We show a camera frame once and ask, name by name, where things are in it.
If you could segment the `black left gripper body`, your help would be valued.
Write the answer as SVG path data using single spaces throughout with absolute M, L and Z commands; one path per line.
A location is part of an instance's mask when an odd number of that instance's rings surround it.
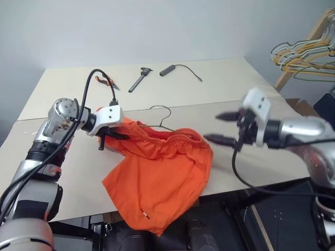
M 102 128 L 99 129 L 98 136 L 100 138 L 100 141 L 99 141 L 98 149 L 100 151 L 103 151 L 104 148 L 105 148 L 105 137 L 106 136 L 113 137 L 115 135 L 115 133 L 116 133 L 116 131 L 113 128 L 110 128 L 110 127 L 102 127 Z

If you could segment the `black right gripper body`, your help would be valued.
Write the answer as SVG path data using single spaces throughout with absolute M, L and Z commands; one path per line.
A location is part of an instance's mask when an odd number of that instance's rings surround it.
M 237 120 L 239 138 L 235 149 L 240 152 L 244 144 L 252 145 L 256 142 L 258 126 L 255 121 L 255 114 L 251 110 L 240 110 Z

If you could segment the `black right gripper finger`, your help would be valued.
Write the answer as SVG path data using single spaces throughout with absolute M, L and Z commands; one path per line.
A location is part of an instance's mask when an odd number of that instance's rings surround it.
M 240 118 L 240 112 L 223 112 L 219 115 L 216 115 L 215 118 L 223 121 L 238 121 Z
M 235 147 L 237 144 L 237 140 L 235 138 L 226 137 L 222 134 L 205 134 L 203 137 L 212 143 L 228 146 L 228 147 Z

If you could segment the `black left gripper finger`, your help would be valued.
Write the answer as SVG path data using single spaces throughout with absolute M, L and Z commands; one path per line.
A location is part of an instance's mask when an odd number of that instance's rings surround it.
M 130 139 L 130 137 L 128 135 L 125 135 L 125 134 L 121 134 L 121 133 L 118 133 L 118 132 L 111 132 L 110 133 L 110 136 L 114 139 L 117 139 L 117 140 L 127 140 L 127 139 Z

